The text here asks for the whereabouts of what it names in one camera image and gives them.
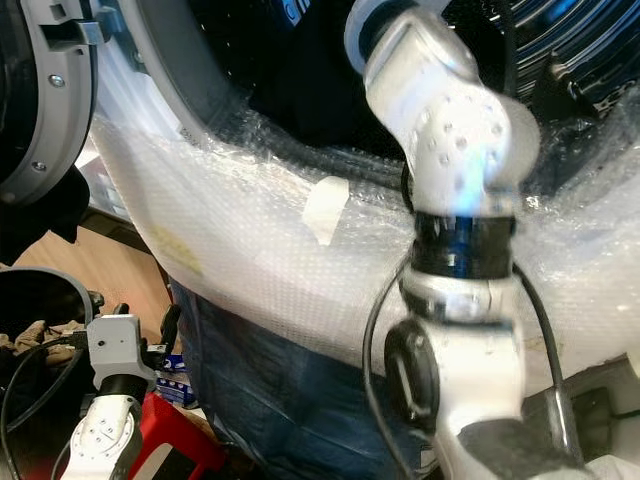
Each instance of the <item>washing machine door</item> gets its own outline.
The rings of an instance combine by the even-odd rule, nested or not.
[[[104,41],[89,0],[0,0],[0,204],[34,203],[72,166]]]

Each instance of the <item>blue light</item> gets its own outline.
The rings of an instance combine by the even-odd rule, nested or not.
[[[467,155],[467,169],[459,179],[464,182],[458,189],[456,213],[471,214],[484,195],[484,169],[487,158],[483,149],[470,150]]]
[[[578,3],[578,0],[560,0],[558,2],[554,2],[545,15],[547,22],[555,22],[571,10],[576,3]]]

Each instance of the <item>wooden floor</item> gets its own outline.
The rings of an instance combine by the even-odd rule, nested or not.
[[[169,295],[151,255],[79,228],[75,244],[49,232],[15,265],[54,268],[75,277],[87,290],[104,295],[103,314],[128,303],[130,312],[140,317],[142,335],[149,343],[159,340]]]

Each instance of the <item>red object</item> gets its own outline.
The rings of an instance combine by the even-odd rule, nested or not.
[[[129,480],[163,443],[168,443],[196,463],[189,480],[199,479],[206,470],[218,471],[225,463],[226,454],[219,445],[213,443],[170,403],[152,393],[147,394],[142,404],[140,431],[142,449],[129,472]]]

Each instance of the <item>blue jeans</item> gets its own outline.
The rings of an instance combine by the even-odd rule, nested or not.
[[[222,310],[175,281],[172,287],[183,310],[184,358],[202,409],[269,478],[395,478],[360,369]],[[394,417],[384,379],[375,377],[374,385],[405,457],[417,462],[425,442]]]

